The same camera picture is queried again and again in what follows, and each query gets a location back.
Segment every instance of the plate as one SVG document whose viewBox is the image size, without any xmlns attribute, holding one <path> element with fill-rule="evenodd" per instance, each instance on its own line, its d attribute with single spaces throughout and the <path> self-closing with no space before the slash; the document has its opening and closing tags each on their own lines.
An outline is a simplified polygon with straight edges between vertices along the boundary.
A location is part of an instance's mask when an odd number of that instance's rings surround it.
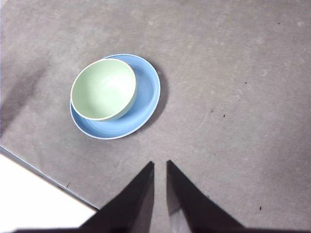
<svg viewBox="0 0 311 233">
<path fill-rule="evenodd" d="M 97 139 L 108 140 L 127 136 L 147 122 L 159 102 L 160 80 L 154 67 L 139 56 L 115 54 L 105 58 L 120 59 L 133 69 L 138 89 L 132 108 L 121 118 L 106 122 L 81 117 L 71 104 L 70 113 L 74 123 L 83 133 Z"/>
</svg>

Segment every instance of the bowl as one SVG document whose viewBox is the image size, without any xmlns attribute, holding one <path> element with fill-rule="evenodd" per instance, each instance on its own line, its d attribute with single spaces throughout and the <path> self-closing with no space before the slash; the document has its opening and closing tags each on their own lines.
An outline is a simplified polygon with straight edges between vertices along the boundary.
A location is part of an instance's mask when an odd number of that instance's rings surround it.
<svg viewBox="0 0 311 233">
<path fill-rule="evenodd" d="M 136 78 L 124 61 L 108 58 L 84 68 L 74 80 L 70 101 L 82 117 L 115 120 L 126 114 L 136 98 Z"/>
</svg>

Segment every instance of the table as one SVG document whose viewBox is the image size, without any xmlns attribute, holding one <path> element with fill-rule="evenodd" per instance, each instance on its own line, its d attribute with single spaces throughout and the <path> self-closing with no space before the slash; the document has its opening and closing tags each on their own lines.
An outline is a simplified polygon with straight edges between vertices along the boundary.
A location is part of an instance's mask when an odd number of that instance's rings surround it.
<svg viewBox="0 0 311 233">
<path fill-rule="evenodd" d="M 245 226 L 311 229 L 311 1 L 7 1 L 1 146 L 97 208 L 152 160 L 151 232 L 170 232 L 166 161 Z M 86 65 L 132 53 L 159 105 L 125 138 L 80 132 L 70 88 Z"/>
</svg>

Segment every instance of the plate rim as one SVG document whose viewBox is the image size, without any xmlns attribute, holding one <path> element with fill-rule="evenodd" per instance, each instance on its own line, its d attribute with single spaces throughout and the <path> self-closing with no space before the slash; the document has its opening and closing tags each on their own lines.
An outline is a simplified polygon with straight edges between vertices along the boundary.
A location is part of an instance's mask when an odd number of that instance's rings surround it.
<svg viewBox="0 0 311 233">
<path fill-rule="evenodd" d="M 111 57 L 114 57 L 114 56 L 121 56 L 121 55 L 122 55 L 122 56 L 137 57 L 137 58 L 142 59 L 143 61 L 145 61 L 147 64 L 149 64 L 149 66 L 151 66 L 151 68 L 153 69 L 153 71 L 154 71 L 155 74 L 156 74 L 156 81 L 157 81 L 157 85 L 158 85 L 158 87 L 159 87 L 159 91 L 158 91 L 158 95 L 157 95 L 157 97 L 156 97 L 155 105 L 154 105 L 152 111 L 150 112 L 150 114 L 146 117 L 146 119 L 145 119 L 144 121 L 142 121 L 142 123 L 139 124 L 139 125 L 138 125 L 136 128 L 134 128 L 133 130 L 131 130 L 131 131 L 125 133 L 125 134 L 116 136 L 116 137 L 97 137 L 97 136 L 94 136 L 94 135 L 91 135 L 91 134 L 85 132 L 85 131 L 82 130 L 81 127 L 77 124 L 77 122 L 75 121 L 75 119 L 74 119 L 74 117 L 73 117 L 73 114 L 72 114 L 72 108 L 71 108 L 72 105 L 71 105 L 71 99 L 70 99 L 70 100 L 69 100 L 69 109 L 70 109 L 70 115 L 71 115 L 71 118 L 72 118 L 74 124 L 78 127 L 78 129 L 79 129 L 81 132 L 83 132 L 84 134 L 86 134 L 86 135 L 88 135 L 88 136 L 90 136 L 90 137 L 93 137 L 93 138 L 96 138 L 96 139 L 100 139 L 100 140 L 112 140 L 112 139 L 118 139 L 118 138 L 122 138 L 122 137 L 125 137 L 125 136 L 127 136 L 127 135 L 130 135 L 130 134 L 132 134 L 133 132 L 137 131 L 140 127 L 142 127 L 142 126 L 150 119 L 150 117 L 151 117 L 151 116 L 153 115 L 153 113 L 155 112 L 156 107 L 157 107 L 157 105 L 158 105 L 158 103 L 159 103 L 160 93 L 161 93 L 160 78 L 159 78 L 159 75 L 158 75 L 156 69 L 155 69 L 155 68 L 153 67 L 153 65 L 152 65 L 150 62 L 148 62 L 146 59 L 144 59 L 144 58 L 142 58 L 142 57 L 140 57 L 140 56 L 134 55 L 134 54 L 129 54 L 129 53 L 117 53 L 117 54 L 113 54 L 113 55 L 106 56 L 106 57 L 104 57 L 104 58 L 102 58 L 102 59 L 99 59 L 99 60 L 103 60 L 103 59 L 106 59 L 106 58 L 111 58 Z"/>
</svg>

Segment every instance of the white floor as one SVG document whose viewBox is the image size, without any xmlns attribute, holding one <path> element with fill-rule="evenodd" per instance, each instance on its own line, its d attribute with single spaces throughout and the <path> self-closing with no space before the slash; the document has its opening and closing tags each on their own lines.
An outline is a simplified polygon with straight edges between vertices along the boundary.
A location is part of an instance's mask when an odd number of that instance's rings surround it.
<svg viewBox="0 0 311 233">
<path fill-rule="evenodd" d="M 95 211 L 0 154 L 0 233 L 78 227 Z"/>
<path fill-rule="evenodd" d="M 4 6 L 4 4 L 7 2 L 8 0 L 0 0 L 0 3 L 1 3 L 1 7 Z"/>
</svg>

